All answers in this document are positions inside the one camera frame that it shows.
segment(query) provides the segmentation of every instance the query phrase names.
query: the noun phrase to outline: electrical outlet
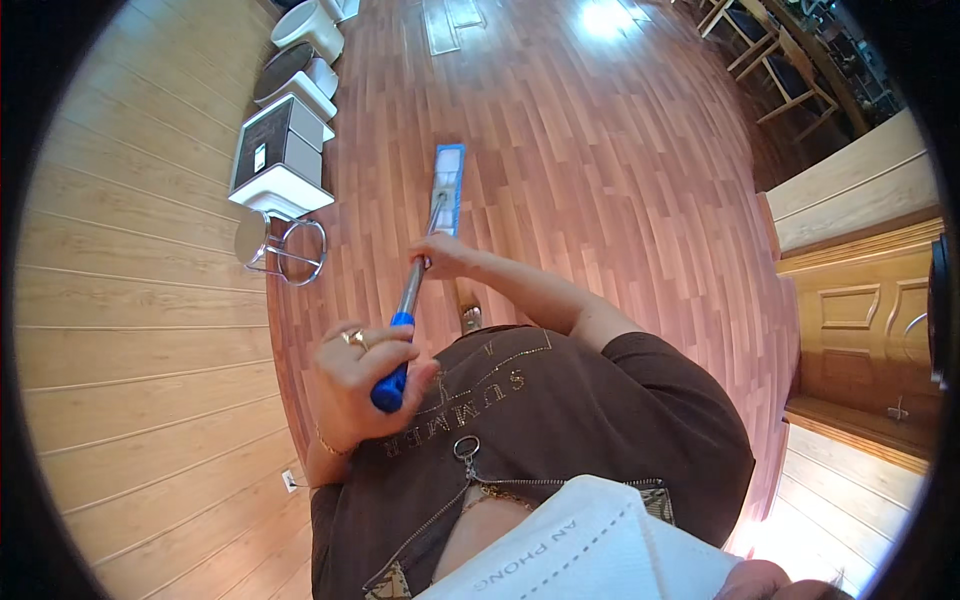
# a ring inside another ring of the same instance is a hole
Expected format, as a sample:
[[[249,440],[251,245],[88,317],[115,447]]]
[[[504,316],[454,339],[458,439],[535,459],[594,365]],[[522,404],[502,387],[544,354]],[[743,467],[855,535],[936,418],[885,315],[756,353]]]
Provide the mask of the electrical outlet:
[[[287,493],[296,492],[297,484],[294,483],[294,473],[292,470],[287,469],[280,474],[283,477],[283,485],[287,487]]]

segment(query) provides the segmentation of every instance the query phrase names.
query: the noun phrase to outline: gold ring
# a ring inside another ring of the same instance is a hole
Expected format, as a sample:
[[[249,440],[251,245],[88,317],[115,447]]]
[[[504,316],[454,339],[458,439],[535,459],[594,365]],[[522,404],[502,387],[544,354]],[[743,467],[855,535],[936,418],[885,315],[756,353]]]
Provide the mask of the gold ring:
[[[343,332],[340,334],[340,337],[351,346],[360,346],[365,352],[370,351],[370,347],[367,346],[367,341],[363,339],[363,329],[357,329],[352,333]]]

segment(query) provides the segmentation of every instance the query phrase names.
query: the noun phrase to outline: white face mask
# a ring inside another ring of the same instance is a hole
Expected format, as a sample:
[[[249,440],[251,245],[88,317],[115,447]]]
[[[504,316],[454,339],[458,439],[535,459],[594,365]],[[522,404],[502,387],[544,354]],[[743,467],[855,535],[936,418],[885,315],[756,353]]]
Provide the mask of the white face mask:
[[[709,600],[740,560],[648,516],[637,490],[581,475],[417,598]]]

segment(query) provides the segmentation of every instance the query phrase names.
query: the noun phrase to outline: hand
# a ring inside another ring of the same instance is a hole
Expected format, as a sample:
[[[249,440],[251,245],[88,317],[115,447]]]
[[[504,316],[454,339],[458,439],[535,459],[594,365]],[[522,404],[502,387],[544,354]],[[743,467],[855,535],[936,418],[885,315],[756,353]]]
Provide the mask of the hand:
[[[412,261],[417,256],[429,258],[426,276],[431,279],[452,279],[467,275],[467,270],[480,251],[467,248],[448,233],[437,232],[414,242],[408,253]]]
[[[311,412],[317,417],[317,428],[324,441],[345,452],[364,440],[402,431],[417,413],[423,393],[440,368],[436,360],[411,364],[403,405],[395,413],[382,412],[370,400],[373,385],[400,364],[417,358],[420,349],[409,341],[414,334],[411,325],[364,329],[369,352],[359,345],[344,343],[341,334],[359,326],[356,322],[334,325],[314,356],[320,367],[321,389]]]

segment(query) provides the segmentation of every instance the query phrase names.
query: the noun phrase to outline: wooden wall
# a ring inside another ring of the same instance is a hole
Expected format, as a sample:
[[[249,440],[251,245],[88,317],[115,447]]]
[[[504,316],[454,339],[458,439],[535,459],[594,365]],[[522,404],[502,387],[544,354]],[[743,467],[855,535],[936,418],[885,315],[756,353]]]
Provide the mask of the wooden wall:
[[[852,241],[936,216],[930,156],[909,110],[766,193],[780,249]],[[882,224],[893,223],[883,228]],[[852,235],[866,231],[863,235]]]
[[[256,0],[133,0],[39,157],[23,400],[66,527],[117,598],[309,593],[265,283],[232,255],[243,209],[226,200],[273,24]]]
[[[773,510],[755,558],[795,581],[830,581],[863,591],[897,540],[923,477],[848,445],[790,425]]]

